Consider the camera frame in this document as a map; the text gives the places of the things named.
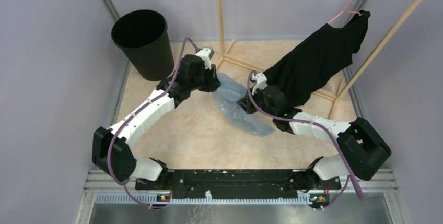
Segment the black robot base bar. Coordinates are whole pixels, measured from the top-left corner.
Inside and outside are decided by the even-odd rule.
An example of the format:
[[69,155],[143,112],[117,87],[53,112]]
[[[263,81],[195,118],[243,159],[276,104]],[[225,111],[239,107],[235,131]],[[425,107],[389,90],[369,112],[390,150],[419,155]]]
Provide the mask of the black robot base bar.
[[338,177],[321,180],[313,171],[293,169],[190,170],[163,172],[157,181],[136,182],[138,191],[166,191],[173,199],[295,199],[315,190],[341,189]]

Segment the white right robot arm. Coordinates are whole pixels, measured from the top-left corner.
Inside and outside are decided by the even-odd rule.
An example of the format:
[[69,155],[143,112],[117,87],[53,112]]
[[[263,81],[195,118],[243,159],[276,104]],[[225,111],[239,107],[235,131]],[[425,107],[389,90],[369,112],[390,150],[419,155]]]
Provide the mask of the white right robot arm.
[[290,107],[276,86],[251,88],[241,105],[247,113],[259,111],[270,118],[282,132],[331,142],[337,155],[319,157],[308,167],[306,181],[321,188],[327,180],[349,175],[351,179],[369,181],[391,156],[388,144],[364,118],[341,122],[311,115]]

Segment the blue plastic trash bag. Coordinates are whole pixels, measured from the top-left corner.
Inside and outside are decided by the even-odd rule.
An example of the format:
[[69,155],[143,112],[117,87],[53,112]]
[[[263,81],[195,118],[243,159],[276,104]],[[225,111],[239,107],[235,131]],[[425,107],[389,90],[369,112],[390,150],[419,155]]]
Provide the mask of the blue plastic trash bag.
[[242,84],[224,73],[217,74],[220,87],[213,92],[213,98],[226,119],[235,127],[257,136],[267,136],[274,133],[273,127],[257,119],[252,114],[247,114],[241,107],[240,100],[247,94],[247,89]]

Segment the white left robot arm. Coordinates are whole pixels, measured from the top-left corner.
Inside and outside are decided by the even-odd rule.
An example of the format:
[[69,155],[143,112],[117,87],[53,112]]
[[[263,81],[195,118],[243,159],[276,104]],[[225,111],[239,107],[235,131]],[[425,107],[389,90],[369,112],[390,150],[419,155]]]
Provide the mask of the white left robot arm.
[[136,158],[132,149],[140,138],[165,114],[174,110],[191,92],[214,92],[220,87],[211,48],[185,55],[173,76],[162,80],[151,95],[116,124],[95,130],[92,162],[117,183],[144,179],[155,189],[167,184],[166,164],[158,159]]

